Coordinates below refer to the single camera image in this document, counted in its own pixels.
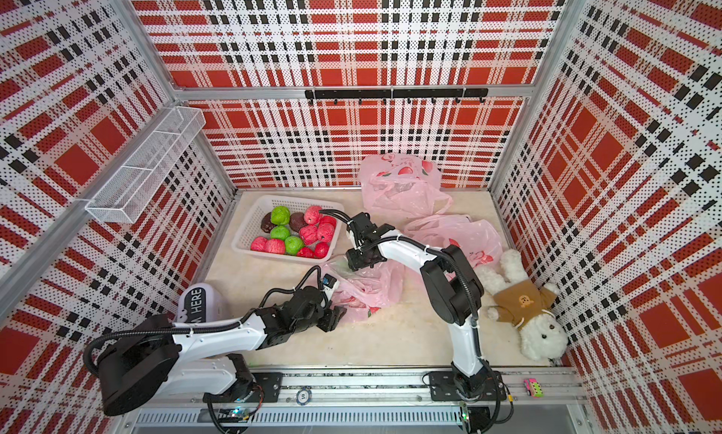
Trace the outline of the pink plastic bag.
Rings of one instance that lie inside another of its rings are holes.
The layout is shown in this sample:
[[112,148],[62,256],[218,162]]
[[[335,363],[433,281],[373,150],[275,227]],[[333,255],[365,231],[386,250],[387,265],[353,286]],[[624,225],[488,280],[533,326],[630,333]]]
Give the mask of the pink plastic bag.
[[472,221],[467,215],[432,215],[408,223],[403,233],[434,248],[459,247],[474,269],[498,263],[503,252],[498,231],[488,221]]
[[364,322],[402,298],[404,266],[397,262],[387,261],[353,272],[347,259],[339,255],[323,264],[322,272],[338,281],[331,300],[333,307],[346,309],[341,323]]
[[453,199],[441,191],[442,174],[433,161],[387,153],[361,161],[358,180],[364,209],[393,219],[445,213]]

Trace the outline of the dark red apple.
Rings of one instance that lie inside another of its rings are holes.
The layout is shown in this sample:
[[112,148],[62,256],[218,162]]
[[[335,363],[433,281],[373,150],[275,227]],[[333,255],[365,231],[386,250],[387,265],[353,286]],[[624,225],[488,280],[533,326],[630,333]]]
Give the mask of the dark red apple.
[[261,231],[269,234],[276,225],[272,222],[272,213],[266,213],[261,220]]
[[305,220],[304,212],[295,212],[291,214],[289,220],[289,229],[293,232],[299,232],[304,227],[308,226]]

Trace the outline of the white plastic basket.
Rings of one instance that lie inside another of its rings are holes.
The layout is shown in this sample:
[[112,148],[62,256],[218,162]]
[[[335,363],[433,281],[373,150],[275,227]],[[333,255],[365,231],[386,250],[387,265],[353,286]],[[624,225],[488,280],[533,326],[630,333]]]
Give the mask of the white plastic basket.
[[263,195],[242,210],[231,248],[259,258],[322,264],[333,255],[344,227],[332,215],[344,210],[336,202]]

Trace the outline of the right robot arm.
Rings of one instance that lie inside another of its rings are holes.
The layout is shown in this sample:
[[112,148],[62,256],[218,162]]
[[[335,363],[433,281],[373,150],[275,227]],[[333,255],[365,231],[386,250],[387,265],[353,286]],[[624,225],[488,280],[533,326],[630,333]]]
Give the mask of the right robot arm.
[[368,213],[342,215],[340,221],[353,244],[346,253],[351,270],[393,261],[419,273],[432,309],[449,325],[456,392],[463,400],[480,400],[496,378],[483,357],[479,338],[484,289],[460,247],[425,245],[392,225],[376,225]]

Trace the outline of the green apple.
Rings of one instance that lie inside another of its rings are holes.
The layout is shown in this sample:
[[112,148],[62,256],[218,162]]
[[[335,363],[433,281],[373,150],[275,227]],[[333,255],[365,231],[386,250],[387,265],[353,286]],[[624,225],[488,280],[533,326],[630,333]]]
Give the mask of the green apple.
[[291,221],[291,210],[286,206],[275,206],[271,212],[273,225],[288,225]]
[[285,225],[277,225],[271,232],[270,238],[272,240],[285,241],[291,236],[290,229]]
[[286,255],[297,256],[306,246],[304,240],[297,236],[289,236],[284,240]]

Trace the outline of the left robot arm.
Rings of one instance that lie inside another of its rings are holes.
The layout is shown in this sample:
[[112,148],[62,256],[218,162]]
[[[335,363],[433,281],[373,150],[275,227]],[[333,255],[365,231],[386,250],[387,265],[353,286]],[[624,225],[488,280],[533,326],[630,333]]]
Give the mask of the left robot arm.
[[101,384],[103,413],[118,416],[161,394],[208,394],[231,402],[251,387],[246,351],[269,349],[317,327],[334,331],[347,310],[332,304],[332,288],[300,287],[283,304],[249,310],[240,319],[172,323],[152,316],[130,331],[111,332],[84,350]]

